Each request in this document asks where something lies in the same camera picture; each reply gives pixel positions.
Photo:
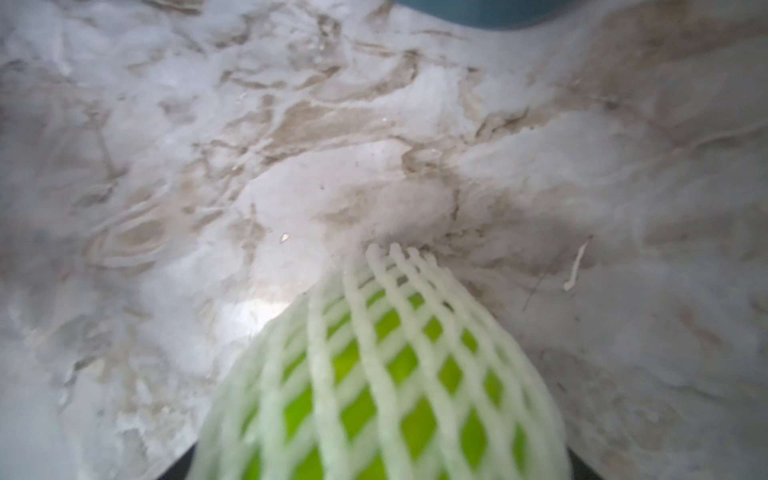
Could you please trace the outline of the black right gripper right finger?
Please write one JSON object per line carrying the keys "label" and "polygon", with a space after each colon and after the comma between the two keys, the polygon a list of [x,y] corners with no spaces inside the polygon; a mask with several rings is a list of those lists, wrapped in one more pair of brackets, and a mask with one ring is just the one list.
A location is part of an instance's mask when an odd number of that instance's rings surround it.
{"label": "black right gripper right finger", "polygon": [[589,466],[572,449],[568,449],[569,460],[571,464],[572,480],[603,480],[591,466]]}

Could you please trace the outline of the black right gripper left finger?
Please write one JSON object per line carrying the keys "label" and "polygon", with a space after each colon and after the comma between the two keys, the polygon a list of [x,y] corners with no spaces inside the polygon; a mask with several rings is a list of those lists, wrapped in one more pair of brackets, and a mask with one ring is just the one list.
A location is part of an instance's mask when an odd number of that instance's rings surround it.
{"label": "black right gripper left finger", "polygon": [[194,458],[196,444],[193,444],[175,463],[162,473],[157,480],[185,480]]}

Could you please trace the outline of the green custard apple dark spots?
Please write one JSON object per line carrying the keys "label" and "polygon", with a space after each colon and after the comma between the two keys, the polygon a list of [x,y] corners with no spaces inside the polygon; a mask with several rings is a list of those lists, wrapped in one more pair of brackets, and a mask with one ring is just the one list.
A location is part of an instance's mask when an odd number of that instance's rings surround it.
{"label": "green custard apple dark spots", "polygon": [[531,477],[531,398],[502,343],[458,296],[302,298],[243,361],[238,477]]}

